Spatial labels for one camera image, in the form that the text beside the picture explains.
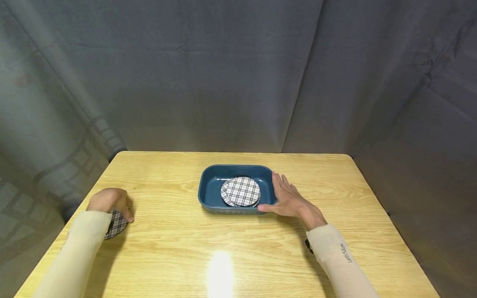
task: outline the wood grain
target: wood grain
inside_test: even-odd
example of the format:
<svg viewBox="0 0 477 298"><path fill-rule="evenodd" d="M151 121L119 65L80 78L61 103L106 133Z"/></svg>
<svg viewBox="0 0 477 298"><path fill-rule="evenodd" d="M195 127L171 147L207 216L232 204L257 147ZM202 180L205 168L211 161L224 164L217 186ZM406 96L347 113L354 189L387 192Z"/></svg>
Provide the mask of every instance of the wood grain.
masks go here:
<svg viewBox="0 0 477 298"><path fill-rule="evenodd" d="M347 240L381 297L437 294L353 160L342 154L121 152L85 201L121 187L135 222L103 243L85 297L334 297L294 218L213 215L197 200L212 164L284 173ZM31 297L63 246L70 221L18 292Z"/></svg>

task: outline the hand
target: hand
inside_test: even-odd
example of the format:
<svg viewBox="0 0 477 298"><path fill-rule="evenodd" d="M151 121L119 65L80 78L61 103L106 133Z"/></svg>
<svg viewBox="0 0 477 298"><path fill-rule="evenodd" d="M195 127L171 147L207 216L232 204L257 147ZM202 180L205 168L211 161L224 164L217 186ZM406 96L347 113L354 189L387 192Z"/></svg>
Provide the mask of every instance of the hand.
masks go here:
<svg viewBox="0 0 477 298"><path fill-rule="evenodd" d="M116 209L121 212L128 222L134 221L134 217L126 204L127 191L121 188L105 188L90 199L86 210L94 210L110 213Z"/></svg>
<svg viewBox="0 0 477 298"><path fill-rule="evenodd" d="M321 211L303 198L293 184L288 183L287 177L273 172L273 188L277 203L274 205L261 204L259 211L273 212L282 216L292 216L299 218L307 230L312 230L318 226L327 224Z"/></svg>

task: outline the gray curtain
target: gray curtain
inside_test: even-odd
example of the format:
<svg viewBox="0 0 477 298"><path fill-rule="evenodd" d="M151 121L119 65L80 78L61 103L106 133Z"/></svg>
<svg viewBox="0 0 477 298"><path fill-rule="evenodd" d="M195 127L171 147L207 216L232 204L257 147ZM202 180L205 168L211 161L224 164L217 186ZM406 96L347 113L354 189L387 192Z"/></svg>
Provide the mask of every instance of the gray curtain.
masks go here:
<svg viewBox="0 0 477 298"><path fill-rule="evenodd" d="M351 154L439 293L470 295L455 276L475 274L477 258L457 256L477 248L461 248L473 234L437 231L473 223L476 11L471 0L2 0L0 297L125 148Z"/></svg>

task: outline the beige sleeve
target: beige sleeve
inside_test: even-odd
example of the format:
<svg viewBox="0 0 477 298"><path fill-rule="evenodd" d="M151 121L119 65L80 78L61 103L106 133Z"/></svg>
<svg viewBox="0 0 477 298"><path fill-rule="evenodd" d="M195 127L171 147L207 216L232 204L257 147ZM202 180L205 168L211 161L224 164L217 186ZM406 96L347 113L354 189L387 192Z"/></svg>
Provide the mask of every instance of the beige sleeve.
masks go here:
<svg viewBox="0 0 477 298"><path fill-rule="evenodd" d="M378 297L352 257L343 236L333 225L319 226L306 232L306 236L337 298Z"/></svg>
<svg viewBox="0 0 477 298"><path fill-rule="evenodd" d="M68 238L36 289L34 298L81 298L111 214L99 211L80 213Z"/></svg>

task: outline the plaid coaster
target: plaid coaster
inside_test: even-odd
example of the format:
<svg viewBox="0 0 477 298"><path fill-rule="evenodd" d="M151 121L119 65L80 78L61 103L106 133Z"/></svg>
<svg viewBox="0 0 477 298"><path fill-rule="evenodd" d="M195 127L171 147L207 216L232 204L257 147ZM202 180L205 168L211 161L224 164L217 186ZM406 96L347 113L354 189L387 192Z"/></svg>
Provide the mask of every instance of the plaid coaster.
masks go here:
<svg viewBox="0 0 477 298"><path fill-rule="evenodd" d="M237 205L235 205L235 203L232 202L232 200L230 199L230 197L228 196L228 193L227 193L228 183L231 180L233 180L233 178L227 180L224 184L222 184L222 187L220 188L220 195L222 196L222 199L224 200L225 204L227 204L229 206L237 207Z"/></svg>
<svg viewBox="0 0 477 298"><path fill-rule="evenodd" d="M230 179L224 183L222 190L227 194L222 196L226 204L231 202L234 206L255 207L260 201L260 187L248 177Z"/></svg>
<svg viewBox="0 0 477 298"><path fill-rule="evenodd" d="M122 230L124 230L124 228L127 226L127 220L124 218L121 212L114 209L111 214L113 215L113 218L109 224L108 232L104 236L105 240L113 238L117 234L121 233Z"/></svg>

